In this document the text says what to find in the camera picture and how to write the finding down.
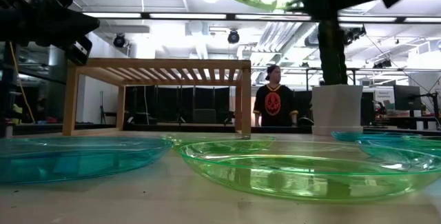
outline blue plastic plate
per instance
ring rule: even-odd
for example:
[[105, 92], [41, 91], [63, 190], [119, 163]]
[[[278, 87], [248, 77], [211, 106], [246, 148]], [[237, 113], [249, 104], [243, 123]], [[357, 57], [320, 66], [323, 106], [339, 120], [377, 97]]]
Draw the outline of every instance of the blue plastic plate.
[[173, 146], [163, 139], [57, 137], [0, 140], [0, 183], [39, 183], [140, 168]]
[[419, 134], [403, 134], [397, 132], [333, 132], [332, 137], [339, 141], [359, 141], [359, 140], [386, 140], [386, 141], [402, 141], [404, 138], [421, 137]]
[[385, 147], [407, 149], [416, 152], [424, 152], [427, 154], [441, 156], [441, 137], [404, 137], [402, 140], [395, 141], [362, 139], [359, 140], [358, 143], [362, 145], [379, 145]]

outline teal plastic plate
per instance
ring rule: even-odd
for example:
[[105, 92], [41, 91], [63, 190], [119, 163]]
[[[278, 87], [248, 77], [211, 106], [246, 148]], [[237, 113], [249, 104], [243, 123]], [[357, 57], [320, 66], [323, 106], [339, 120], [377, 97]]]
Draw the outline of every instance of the teal plastic plate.
[[86, 179], [140, 168], [172, 147], [163, 139], [60, 137], [0, 140], [0, 183]]

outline man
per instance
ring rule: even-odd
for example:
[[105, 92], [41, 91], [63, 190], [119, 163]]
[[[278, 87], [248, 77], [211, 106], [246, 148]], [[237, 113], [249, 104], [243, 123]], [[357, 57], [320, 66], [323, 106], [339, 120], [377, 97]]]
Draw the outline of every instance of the man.
[[271, 65], [267, 68], [267, 85], [260, 87], [256, 93], [254, 115], [256, 127], [262, 116], [263, 127], [291, 127], [297, 124], [297, 110], [294, 107], [294, 93], [280, 84], [280, 67]]

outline black partition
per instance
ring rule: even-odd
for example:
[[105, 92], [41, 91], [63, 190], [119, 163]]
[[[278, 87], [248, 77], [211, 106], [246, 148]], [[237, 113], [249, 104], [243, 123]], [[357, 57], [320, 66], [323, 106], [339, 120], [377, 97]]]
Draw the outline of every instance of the black partition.
[[181, 116], [186, 123], [193, 122], [193, 91], [194, 88], [181, 88], [179, 90]]
[[178, 121], [178, 94], [179, 87], [157, 88], [156, 113], [159, 122]]
[[130, 86], [125, 89], [125, 118], [133, 118], [133, 123], [147, 124], [147, 115], [156, 118], [156, 87]]
[[294, 92], [294, 106], [296, 106], [296, 110], [298, 111], [298, 115], [297, 115], [298, 119], [303, 117], [312, 119], [311, 100], [312, 100], [311, 91]]
[[214, 109], [214, 88], [198, 88], [194, 91], [195, 109]]
[[216, 109], [217, 123], [223, 123], [229, 112], [229, 89], [216, 88], [214, 90], [214, 108]]

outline plant pot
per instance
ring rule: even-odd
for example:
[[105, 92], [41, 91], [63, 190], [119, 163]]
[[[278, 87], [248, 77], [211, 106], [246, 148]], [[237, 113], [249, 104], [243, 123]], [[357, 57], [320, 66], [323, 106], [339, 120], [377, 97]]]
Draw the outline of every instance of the plant pot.
[[362, 132], [362, 91], [363, 87], [358, 85], [325, 85], [313, 88], [312, 134], [330, 136], [332, 132]]

